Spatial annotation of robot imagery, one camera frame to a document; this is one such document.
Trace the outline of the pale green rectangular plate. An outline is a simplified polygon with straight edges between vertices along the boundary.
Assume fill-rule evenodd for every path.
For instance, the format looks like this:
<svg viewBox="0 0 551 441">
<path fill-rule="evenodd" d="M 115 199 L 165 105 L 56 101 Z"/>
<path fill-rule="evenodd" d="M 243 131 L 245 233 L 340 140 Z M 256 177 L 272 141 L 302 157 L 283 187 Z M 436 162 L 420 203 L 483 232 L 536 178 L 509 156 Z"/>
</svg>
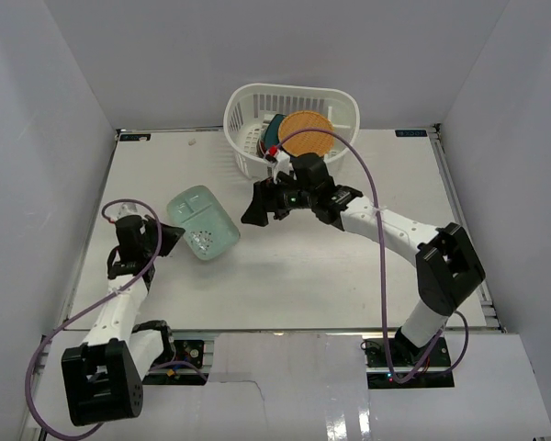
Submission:
<svg viewBox="0 0 551 441">
<path fill-rule="evenodd" d="M 171 223 L 185 231 L 183 238 L 202 261 L 217 258 L 240 240 L 238 227 L 208 187 L 188 188 L 167 204 L 166 211 Z"/>
</svg>

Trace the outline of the dark teal square plate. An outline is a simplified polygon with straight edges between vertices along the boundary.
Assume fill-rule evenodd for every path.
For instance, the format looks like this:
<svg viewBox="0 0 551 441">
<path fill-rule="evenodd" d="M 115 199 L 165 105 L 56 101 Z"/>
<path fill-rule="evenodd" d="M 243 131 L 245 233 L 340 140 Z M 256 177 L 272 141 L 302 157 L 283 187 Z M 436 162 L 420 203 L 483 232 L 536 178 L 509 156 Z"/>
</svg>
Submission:
<svg viewBox="0 0 551 441">
<path fill-rule="evenodd" d="M 286 118 L 283 114 L 275 114 L 262 132 L 260 145 L 264 151 L 268 151 L 279 143 L 279 127 Z"/>
</svg>

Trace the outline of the woven bamboo round plate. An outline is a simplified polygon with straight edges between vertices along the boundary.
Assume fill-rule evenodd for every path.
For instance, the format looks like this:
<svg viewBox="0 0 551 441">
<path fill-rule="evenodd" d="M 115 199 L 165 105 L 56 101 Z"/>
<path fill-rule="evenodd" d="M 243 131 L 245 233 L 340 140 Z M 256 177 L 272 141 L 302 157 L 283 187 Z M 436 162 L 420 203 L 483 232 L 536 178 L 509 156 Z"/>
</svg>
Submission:
<svg viewBox="0 0 551 441">
<path fill-rule="evenodd" d="M 324 157 L 334 145 L 335 138 L 331 122 L 315 111 L 302 110 L 284 117 L 278 128 L 278 139 L 282 141 L 289 135 L 303 130 L 283 143 L 283 149 L 290 155 L 298 157 L 305 153 L 316 153 Z"/>
</svg>

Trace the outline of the red rimmed cream plate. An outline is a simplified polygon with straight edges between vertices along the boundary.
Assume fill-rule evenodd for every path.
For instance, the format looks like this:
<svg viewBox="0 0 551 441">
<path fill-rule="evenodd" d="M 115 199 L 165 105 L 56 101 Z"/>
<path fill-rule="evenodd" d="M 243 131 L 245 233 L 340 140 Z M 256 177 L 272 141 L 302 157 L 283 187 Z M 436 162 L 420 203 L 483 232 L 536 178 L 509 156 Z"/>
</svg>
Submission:
<svg viewBox="0 0 551 441">
<path fill-rule="evenodd" d="M 265 142 L 262 139 L 260 139 L 256 144 L 256 153 L 258 157 L 266 161 L 270 161 L 271 159 L 270 149 L 265 145 Z"/>
</svg>

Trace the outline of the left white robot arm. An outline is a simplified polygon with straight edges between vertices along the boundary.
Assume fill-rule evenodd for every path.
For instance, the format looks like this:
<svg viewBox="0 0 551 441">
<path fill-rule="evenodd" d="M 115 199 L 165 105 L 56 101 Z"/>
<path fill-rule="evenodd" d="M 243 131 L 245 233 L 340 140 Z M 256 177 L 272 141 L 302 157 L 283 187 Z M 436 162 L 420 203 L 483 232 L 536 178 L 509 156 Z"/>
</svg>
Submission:
<svg viewBox="0 0 551 441">
<path fill-rule="evenodd" d="M 142 381 L 150 367 L 174 360 L 175 343 L 164 320 L 137 323 L 150 292 L 154 256 L 168 255 L 184 229 L 130 214 L 115 222 L 118 246 L 107 259 L 104 303 L 90 332 L 62 354 L 62 376 L 76 426 L 135 418 L 143 405 Z"/>
</svg>

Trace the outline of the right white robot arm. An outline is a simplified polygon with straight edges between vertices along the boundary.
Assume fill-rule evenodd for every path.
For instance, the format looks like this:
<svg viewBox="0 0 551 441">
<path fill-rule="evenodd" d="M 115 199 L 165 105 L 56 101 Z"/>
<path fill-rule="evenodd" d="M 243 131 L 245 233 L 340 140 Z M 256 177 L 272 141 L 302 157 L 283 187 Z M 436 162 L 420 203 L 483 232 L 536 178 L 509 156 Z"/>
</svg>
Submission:
<svg viewBox="0 0 551 441">
<path fill-rule="evenodd" d="M 396 353 L 403 364 L 420 365 L 432 339 L 486 278 L 467 231 L 457 223 L 436 227 L 375 207 L 361 191 L 335 184 L 315 153 L 292 158 L 291 167 L 289 174 L 254 183 L 242 223 L 265 227 L 294 209 L 309 209 L 320 222 L 404 258 L 415 269 L 420 299 L 396 333 Z"/>
</svg>

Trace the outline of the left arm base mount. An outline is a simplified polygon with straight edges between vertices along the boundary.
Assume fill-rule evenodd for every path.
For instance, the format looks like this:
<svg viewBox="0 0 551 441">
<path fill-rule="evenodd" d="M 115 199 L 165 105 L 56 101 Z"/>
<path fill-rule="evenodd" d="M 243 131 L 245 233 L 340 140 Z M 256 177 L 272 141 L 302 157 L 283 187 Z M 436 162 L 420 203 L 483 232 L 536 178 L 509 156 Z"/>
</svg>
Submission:
<svg viewBox="0 0 551 441">
<path fill-rule="evenodd" d="M 175 356 L 170 367 L 148 374 L 144 385 L 150 386 L 204 386 L 208 381 L 206 342 L 203 340 L 175 340 Z"/>
</svg>

